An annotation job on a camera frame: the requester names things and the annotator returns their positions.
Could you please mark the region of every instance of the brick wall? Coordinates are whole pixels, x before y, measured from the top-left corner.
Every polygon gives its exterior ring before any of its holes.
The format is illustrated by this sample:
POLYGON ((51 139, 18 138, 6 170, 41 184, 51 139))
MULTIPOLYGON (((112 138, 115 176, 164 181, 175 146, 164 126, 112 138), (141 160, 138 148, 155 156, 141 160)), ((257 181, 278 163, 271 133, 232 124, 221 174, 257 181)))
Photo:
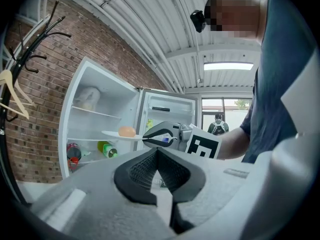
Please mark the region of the brick wall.
MULTIPOLYGON (((26 107, 30 120, 19 116, 6 123, 10 164, 20 181, 56 183, 62 179, 58 158, 60 113, 73 73, 84 56, 133 86, 165 89, 154 72, 114 31, 73 1, 59 1, 52 22, 61 16, 66 18, 53 31, 69 33, 72 37, 53 35, 37 48, 35 53, 46 55, 47 60, 35 58, 27 65, 39 73, 23 69, 18 77, 19 85, 36 107, 26 107)), ((48 0, 48 12, 54 3, 55 0, 48 0)), ((29 30, 29 26, 22 25, 23 35, 29 30)), ((18 45, 18 33, 18 23, 14 22, 7 32, 7 47, 18 45)))

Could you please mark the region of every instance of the person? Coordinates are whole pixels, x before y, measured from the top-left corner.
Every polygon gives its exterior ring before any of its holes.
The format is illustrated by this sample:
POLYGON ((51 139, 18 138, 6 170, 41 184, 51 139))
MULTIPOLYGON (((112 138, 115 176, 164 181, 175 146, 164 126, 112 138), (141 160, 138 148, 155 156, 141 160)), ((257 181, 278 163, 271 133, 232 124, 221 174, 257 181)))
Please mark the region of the person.
POLYGON ((222 115, 218 113, 214 117, 215 122, 210 124, 208 133, 218 136, 229 132, 229 125, 222 120, 222 115))
POLYGON ((297 134, 281 97, 315 52, 316 41, 289 0, 207 0, 203 15, 211 31, 261 45, 252 104, 240 127, 220 137, 218 154, 218 159, 245 154, 242 162, 254 163, 297 134))

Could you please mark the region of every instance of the ceiling light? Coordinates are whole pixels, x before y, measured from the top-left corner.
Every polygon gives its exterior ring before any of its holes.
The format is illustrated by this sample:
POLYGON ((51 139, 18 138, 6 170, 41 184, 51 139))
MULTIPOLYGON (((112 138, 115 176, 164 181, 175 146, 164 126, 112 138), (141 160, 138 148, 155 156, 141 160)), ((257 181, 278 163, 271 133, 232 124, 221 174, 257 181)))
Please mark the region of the ceiling light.
POLYGON ((247 62, 212 62, 205 63, 204 70, 251 70, 253 66, 247 62))

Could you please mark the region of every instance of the green bottle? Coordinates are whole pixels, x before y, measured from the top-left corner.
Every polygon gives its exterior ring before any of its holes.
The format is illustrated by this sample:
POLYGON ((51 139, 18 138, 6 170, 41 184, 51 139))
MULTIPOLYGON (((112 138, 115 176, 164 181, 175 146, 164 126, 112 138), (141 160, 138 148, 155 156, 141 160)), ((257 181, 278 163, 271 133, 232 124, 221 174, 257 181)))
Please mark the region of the green bottle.
POLYGON ((108 141, 98 141, 97 148, 106 158, 118 156, 117 150, 108 141))

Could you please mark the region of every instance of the ceiling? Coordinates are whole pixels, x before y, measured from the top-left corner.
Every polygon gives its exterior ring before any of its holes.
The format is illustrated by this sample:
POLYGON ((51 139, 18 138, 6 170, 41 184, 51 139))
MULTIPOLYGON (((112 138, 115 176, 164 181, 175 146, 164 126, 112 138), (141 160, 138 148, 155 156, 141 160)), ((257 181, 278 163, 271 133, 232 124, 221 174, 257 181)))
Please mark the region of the ceiling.
POLYGON ((130 36, 138 53, 169 90, 197 93, 208 88, 250 88, 261 48, 255 41, 228 38, 208 27, 197 33, 190 14, 207 0, 86 0, 95 1, 130 36), (208 70, 208 62, 250 62, 252 70, 208 70))

